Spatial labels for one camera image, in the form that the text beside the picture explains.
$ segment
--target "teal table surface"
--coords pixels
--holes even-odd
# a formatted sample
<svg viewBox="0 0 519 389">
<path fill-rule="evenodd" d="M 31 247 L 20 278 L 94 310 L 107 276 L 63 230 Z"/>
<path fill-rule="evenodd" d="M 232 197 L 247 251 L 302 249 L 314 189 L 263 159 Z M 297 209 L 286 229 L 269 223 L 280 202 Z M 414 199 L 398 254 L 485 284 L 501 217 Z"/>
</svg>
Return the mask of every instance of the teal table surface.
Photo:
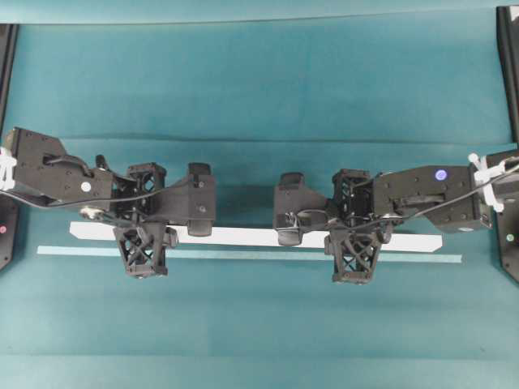
<svg viewBox="0 0 519 389">
<path fill-rule="evenodd" d="M 517 146 L 490 3 L 23 25 L 3 134 L 22 126 L 59 136 L 70 154 L 90 165 L 104 154 L 121 173 L 156 161 L 168 183 L 187 163 L 208 162 L 217 225 L 268 228 L 286 171 L 331 195 L 340 168 L 467 165 L 471 152 Z M 381 263 L 358 287 L 332 284 L 331 262 L 274 254 L 169 259 L 168 277 L 138 281 L 116 258 L 36 253 L 114 247 L 72 237 L 73 220 L 21 212 L 15 259 L 0 273 L 0 387 L 519 387 L 519 288 L 500 268 L 495 231 L 444 236 L 438 253 L 461 263 Z M 401 232 L 439 233 L 426 220 Z"/>
</svg>

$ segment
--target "black cable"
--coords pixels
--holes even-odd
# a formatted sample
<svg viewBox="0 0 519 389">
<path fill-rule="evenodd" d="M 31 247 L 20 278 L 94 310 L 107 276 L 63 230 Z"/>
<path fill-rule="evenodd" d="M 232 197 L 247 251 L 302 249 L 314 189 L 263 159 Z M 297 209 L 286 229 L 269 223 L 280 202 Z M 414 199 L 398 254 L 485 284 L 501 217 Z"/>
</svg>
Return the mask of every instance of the black cable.
<svg viewBox="0 0 519 389">
<path fill-rule="evenodd" d="M 511 157 L 511 158 L 507 158 L 506 160 L 513 161 L 513 160 L 517 160 L 517 158 L 516 157 Z M 382 218 L 382 219 L 368 221 L 367 223 L 358 224 L 358 225 L 355 225 L 354 227 L 349 227 L 347 225 L 343 225 L 342 227 L 344 229 L 348 230 L 348 231 L 354 231 L 354 230 L 357 230 L 357 229 L 364 229 L 366 227 L 371 227 L 372 225 L 387 223 L 389 221 L 400 221 L 401 223 L 404 223 L 407 220 L 423 216 L 426 213 L 436 211 L 437 209 L 440 209 L 442 207 L 447 207 L 447 206 L 449 206 L 451 204 L 457 203 L 458 201 L 462 201 L 463 199 L 467 199 L 470 196 L 473 196 L 473 195 L 477 194 L 485 186 L 492 185 L 492 184 L 494 184 L 494 183 L 496 183 L 496 182 L 498 182 L 498 181 L 500 181 L 500 180 L 502 180 L 502 179 L 512 175 L 517 170 L 519 170 L 519 164 L 517 164 L 516 166 L 514 166 L 513 168 L 511 168 L 509 170 L 506 170 L 503 174 L 501 174 L 501 175 L 499 175 L 497 177 L 492 178 L 488 182 L 485 182 L 484 184 L 476 186 L 474 189 L 472 189 L 471 191 L 469 191 L 469 192 L 467 192 L 465 194 L 462 194 L 462 195 L 460 195 L 460 196 L 458 196 L 458 197 L 456 197 L 454 199 L 450 199 L 449 201 L 446 201 L 445 203 L 437 204 L 435 206 L 432 206 L 432 207 L 426 208 L 424 210 L 415 212 L 414 214 L 409 215 L 409 216 L 390 216 L 390 217 L 385 217 L 385 218 Z"/>
<path fill-rule="evenodd" d="M 21 203 L 24 203 L 31 207 L 35 207 L 35 208 L 39 208 L 39 209 L 51 209 L 51 208 L 74 207 L 74 206 L 78 206 L 78 205 L 86 205 L 86 204 L 92 204 L 92 203 L 123 203 L 126 201 L 137 201 L 137 200 L 141 200 L 141 199 L 146 199 L 146 198 L 154 196 L 154 195 L 158 195 L 159 193 L 161 193 L 165 190 L 169 190 L 171 188 L 180 188 L 182 186 L 187 186 L 187 185 L 188 185 L 187 182 L 184 182 L 183 184 L 174 184 L 172 186 L 167 186 L 166 188 L 154 190 L 153 192 L 139 194 L 137 196 L 131 196 L 131 197 L 122 197 L 120 199 L 110 198 L 110 199 L 77 200 L 77 201 L 70 201 L 68 203 L 57 203 L 57 204 L 49 204 L 49 205 L 42 205 L 42 204 L 35 203 L 31 199 L 28 199 L 27 197 L 23 196 L 22 194 L 15 194 L 15 193 L 8 192 L 5 190 L 0 190 L 0 193 L 7 197 L 11 197 L 14 200 L 18 200 Z"/>
</svg>

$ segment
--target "white bar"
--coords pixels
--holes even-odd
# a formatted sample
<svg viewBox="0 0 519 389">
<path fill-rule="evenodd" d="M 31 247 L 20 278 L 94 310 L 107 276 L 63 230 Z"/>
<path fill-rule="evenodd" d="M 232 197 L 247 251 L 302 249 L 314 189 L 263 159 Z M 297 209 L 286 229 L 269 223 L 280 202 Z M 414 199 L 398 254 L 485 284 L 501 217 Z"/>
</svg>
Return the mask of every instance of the white bar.
<svg viewBox="0 0 519 389">
<path fill-rule="evenodd" d="M 198 245 L 228 245 L 228 246 L 262 246 L 280 247 L 277 243 L 277 232 L 273 229 L 234 229 L 227 227 L 213 227 L 210 237 L 191 237 L 187 234 L 187 227 L 172 226 L 177 230 L 180 243 Z M 113 241 L 114 227 L 88 221 L 72 221 L 70 232 L 78 239 L 98 241 Z M 297 246 L 303 249 L 324 248 L 324 238 L 328 235 L 324 231 L 306 233 L 302 237 L 302 244 Z M 443 244 L 441 235 L 422 235 L 394 233 L 391 241 L 382 246 L 386 251 L 412 251 L 432 253 Z"/>
<path fill-rule="evenodd" d="M 109 247 L 38 246 L 40 255 L 74 255 L 87 257 L 119 257 L 118 249 Z M 323 252 L 308 251 L 258 251 L 258 250 L 167 250 L 170 259 L 232 259 L 269 261 L 332 261 L 333 257 Z M 383 253 L 380 262 L 404 263 L 461 263 L 458 254 L 403 254 Z"/>
</svg>

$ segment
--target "black mount plate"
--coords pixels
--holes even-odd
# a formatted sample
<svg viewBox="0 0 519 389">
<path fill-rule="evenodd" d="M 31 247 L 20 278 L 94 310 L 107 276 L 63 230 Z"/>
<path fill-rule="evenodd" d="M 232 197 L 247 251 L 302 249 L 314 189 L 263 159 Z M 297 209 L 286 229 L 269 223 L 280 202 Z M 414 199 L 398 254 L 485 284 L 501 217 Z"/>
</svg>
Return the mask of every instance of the black mount plate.
<svg viewBox="0 0 519 389">
<path fill-rule="evenodd" d="M 18 204 L 6 196 L 0 196 L 0 270 L 13 258 L 18 214 Z"/>
<path fill-rule="evenodd" d="M 510 196 L 519 204 L 519 195 Z M 501 266 L 519 282 L 519 207 L 506 207 L 506 212 L 497 214 L 497 236 L 500 243 Z"/>
</svg>

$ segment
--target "black metal frame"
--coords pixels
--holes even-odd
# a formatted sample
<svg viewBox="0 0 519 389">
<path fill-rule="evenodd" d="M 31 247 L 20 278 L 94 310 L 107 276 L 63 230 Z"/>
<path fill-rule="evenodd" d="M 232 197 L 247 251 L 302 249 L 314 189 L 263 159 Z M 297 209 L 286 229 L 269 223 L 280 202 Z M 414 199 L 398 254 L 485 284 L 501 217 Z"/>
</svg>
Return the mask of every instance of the black metal frame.
<svg viewBox="0 0 519 389">
<path fill-rule="evenodd" d="M 0 135 L 6 116 L 17 32 L 16 24 L 0 24 Z M 0 196 L 0 270 L 12 260 L 18 218 L 18 204 L 6 196 Z"/>
<path fill-rule="evenodd" d="M 503 71 L 508 115 L 514 142 L 519 142 L 519 19 L 512 20 L 509 6 L 496 8 L 497 47 Z M 516 195 L 510 201 L 516 201 Z M 498 214 L 497 236 L 503 269 L 519 282 L 519 211 Z"/>
</svg>

